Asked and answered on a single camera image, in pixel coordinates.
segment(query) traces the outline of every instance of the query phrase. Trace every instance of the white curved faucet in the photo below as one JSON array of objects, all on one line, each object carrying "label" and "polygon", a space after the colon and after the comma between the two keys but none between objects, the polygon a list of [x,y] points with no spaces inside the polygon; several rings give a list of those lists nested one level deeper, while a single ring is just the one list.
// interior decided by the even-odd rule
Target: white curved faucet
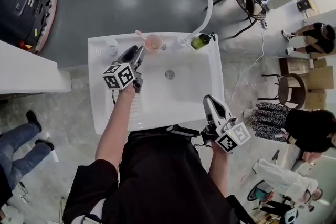
[{"label": "white curved faucet", "polygon": [[196,34],[198,34],[199,32],[201,32],[209,23],[210,18],[211,18],[211,14],[212,14],[212,0],[208,0],[208,10],[206,12],[206,16],[205,19],[203,21],[203,23],[201,24],[201,26],[199,26],[198,29],[196,29],[195,31],[193,31],[190,35],[188,35],[185,39],[184,42],[187,42],[190,38],[196,36]]}]

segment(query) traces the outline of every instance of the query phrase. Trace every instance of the sink basin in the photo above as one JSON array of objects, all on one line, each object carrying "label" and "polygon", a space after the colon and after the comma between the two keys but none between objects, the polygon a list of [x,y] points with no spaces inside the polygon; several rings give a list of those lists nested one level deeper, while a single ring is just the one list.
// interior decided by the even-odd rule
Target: sink basin
[{"label": "sink basin", "polygon": [[[222,67],[218,43],[211,41],[198,51],[185,46],[176,50],[189,33],[144,33],[160,35],[167,49],[146,54],[138,71],[143,86],[131,108],[128,130],[146,130],[205,119],[203,97],[212,94],[224,100]],[[109,45],[116,45],[118,53]],[[94,126],[102,134],[113,110],[112,92],[102,74],[114,60],[133,45],[142,46],[136,34],[88,39],[89,80]]]}]

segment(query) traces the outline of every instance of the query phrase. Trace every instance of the patterned skirt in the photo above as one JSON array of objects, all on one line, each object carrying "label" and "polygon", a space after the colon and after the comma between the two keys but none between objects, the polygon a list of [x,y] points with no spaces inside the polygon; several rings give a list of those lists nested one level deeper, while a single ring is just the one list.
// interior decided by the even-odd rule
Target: patterned skirt
[{"label": "patterned skirt", "polygon": [[257,104],[256,107],[257,109],[254,109],[255,114],[251,117],[253,121],[250,125],[256,131],[255,136],[286,142],[284,137],[275,138],[275,135],[284,133],[282,128],[285,126],[290,108],[267,102]]}]

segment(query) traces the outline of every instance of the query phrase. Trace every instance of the white sneaker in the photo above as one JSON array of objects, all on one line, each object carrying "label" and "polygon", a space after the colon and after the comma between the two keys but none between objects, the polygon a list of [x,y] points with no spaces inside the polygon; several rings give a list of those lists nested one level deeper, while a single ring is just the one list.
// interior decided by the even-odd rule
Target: white sneaker
[{"label": "white sneaker", "polygon": [[243,112],[243,117],[244,118],[250,118],[254,115],[253,109],[245,109]]},{"label": "white sneaker", "polygon": [[290,33],[287,33],[285,30],[282,30],[281,33],[288,41],[290,41],[293,38],[293,35]]},{"label": "white sneaker", "polygon": [[289,47],[289,48],[286,49],[287,55],[291,55],[292,52],[294,52],[294,48],[293,47]]}]

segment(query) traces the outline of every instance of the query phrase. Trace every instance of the jeans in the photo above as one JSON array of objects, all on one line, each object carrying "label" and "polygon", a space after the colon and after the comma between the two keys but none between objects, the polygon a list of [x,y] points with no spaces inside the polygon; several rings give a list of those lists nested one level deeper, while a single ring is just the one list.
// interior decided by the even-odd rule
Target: jeans
[{"label": "jeans", "polygon": [[51,151],[46,143],[38,143],[22,159],[13,161],[14,153],[38,133],[39,129],[35,124],[26,123],[4,133],[0,138],[0,165],[11,190]]}]

